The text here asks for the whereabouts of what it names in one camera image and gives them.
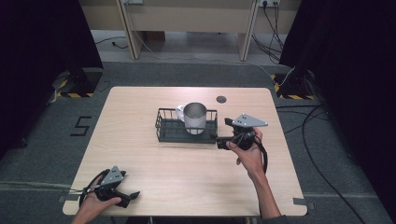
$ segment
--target wire rack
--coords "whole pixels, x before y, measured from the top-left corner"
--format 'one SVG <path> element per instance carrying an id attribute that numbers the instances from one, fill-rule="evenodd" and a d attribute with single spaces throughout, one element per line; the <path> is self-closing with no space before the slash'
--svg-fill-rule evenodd
<path id="1" fill-rule="evenodd" d="M 188 133 L 184 122 L 177 117 L 175 109 L 159 108 L 157 120 L 158 141 L 179 143 L 216 143 L 218 132 L 218 111 L 206 111 L 206 126 L 204 128 L 189 128 L 190 130 L 204 130 L 199 134 Z"/>

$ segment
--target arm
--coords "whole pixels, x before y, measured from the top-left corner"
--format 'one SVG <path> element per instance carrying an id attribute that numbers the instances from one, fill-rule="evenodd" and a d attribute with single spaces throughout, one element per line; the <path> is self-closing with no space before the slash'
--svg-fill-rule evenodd
<path id="1" fill-rule="evenodd" d="M 254 132 L 257 137 L 262 140 L 262 132 L 260 132 L 258 128 L 254 128 Z M 250 149 L 244 151 L 232 142 L 228 142 L 227 146 L 238 156 L 236 164 L 239 165 L 242 163 L 245 169 L 247 169 L 248 176 L 253 181 L 259 198 L 259 207 L 262 213 L 262 219 L 265 220 L 280 217 L 281 214 L 277 208 L 267 177 L 262 169 L 262 152 L 259 147 L 256 144 L 253 144 Z"/>
<path id="2" fill-rule="evenodd" d="M 84 202 L 78 209 L 75 217 L 73 218 L 72 224 L 85 224 L 93 221 L 97 216 L 99 216 L 108 207 L 121 202 L 121 198 L 112 198 L 108 201 L 100 201 L 94 192 L 89 192 L 85 197 Z"/>

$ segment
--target table top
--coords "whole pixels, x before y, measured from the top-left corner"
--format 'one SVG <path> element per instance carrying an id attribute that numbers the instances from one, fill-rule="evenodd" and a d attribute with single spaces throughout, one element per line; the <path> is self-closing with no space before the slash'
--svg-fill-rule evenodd
<path id="1" fill-rule="evenodd" d="M 226 97 L 224 104 L 218 96 Z M 158 109 L 191 102 L 218 111 L 219 136 L 232 136 L 224 118 L 242 113 L 268 122 L 260 127 L 268 153 L 267 177 L 283 215 L 303 216 L 306 206 L 271 92 L 264 88 L 115 87 L 93 131 L 72 189 L 83 189 L 101 171 L 117 165 L 126 176 L 117 187 L 140 191 L 127 208 L 113 206 L 111 216 L 255 217 L 260 215 L 253 183 L 236 155 L 216 144 L 159 142 Z M 74 215 L 77 201 L 66 201 L 64 213 Z"/>

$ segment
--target stainless steel mug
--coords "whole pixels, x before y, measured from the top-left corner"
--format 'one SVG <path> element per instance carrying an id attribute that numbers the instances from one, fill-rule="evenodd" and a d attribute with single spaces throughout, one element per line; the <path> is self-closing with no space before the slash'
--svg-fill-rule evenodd
<path id="1" fill-rule="evenodd" d="M 184 122 L 186 131 L 191 134 L 199 134 L 205 130 L 206 111 L 206 106 L 201 103 L 189 103 L 176 108 L 178 118 Z"/>

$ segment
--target hand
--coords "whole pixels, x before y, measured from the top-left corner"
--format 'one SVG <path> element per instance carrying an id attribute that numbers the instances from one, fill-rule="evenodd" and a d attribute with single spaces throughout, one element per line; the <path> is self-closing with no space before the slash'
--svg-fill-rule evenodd
<path id="1" fill-rule="evenodd" d="M 259 138 L 261 141 L 262 132 L 256 127 L 254 127 L 253 130 L 256 134 L 256 138 Z M 252 147 L 248 150 L 243 150 L 232 142 L 227 142 L 227 147 L 238 156 L 236 164 L 239 165 L 242 162 L 245 169 L 247 169 L 247 174 L 250 179 L 256 175 L 264 175 L 264 170 L 262 169 L 262 152 L 256 143 L 253 143 Z"/>
<path id="2" fill-rule="evenodd" d="M 100 176 L 93 182 L 93 185 L 97 185 Z M 121 198 L 112 198 L 105 202 L 100 201 L 96 194 L 92 191 L 87 194 L 81 207 L 78 209 L 72 224 L 89 223 L 99 216 L 108 207 L 121 202 Z"/>

